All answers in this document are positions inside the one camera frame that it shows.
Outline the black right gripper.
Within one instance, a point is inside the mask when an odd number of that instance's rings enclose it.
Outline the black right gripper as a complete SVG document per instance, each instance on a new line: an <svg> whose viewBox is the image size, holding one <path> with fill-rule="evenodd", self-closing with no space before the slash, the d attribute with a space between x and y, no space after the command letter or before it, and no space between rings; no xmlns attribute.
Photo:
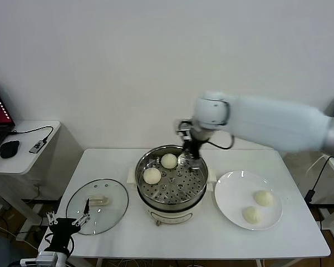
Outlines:
<svg viewBox="0 0 334 267"><path fill-rule="evenodd" d="M184 140L183 149L178 156L178 163L186 163L188 161L191 170L201 169L202 160L200 159L200 149L208 140L209 136L206 131L188 131L187 138Z"/></svg>

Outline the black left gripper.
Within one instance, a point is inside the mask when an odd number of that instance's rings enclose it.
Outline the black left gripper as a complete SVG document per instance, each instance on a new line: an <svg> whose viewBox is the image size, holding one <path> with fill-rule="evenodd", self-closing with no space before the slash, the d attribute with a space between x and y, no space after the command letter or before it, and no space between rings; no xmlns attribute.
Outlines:
<svg viewBox="0 0 334 267"><path fill-rule="evenodd" d="M90 199L86 200L82 215L78 219L58 218L53 211L46 213L49 229L53 235L49 250L68 250L70 237L79 232L90 219Z"/></svg>

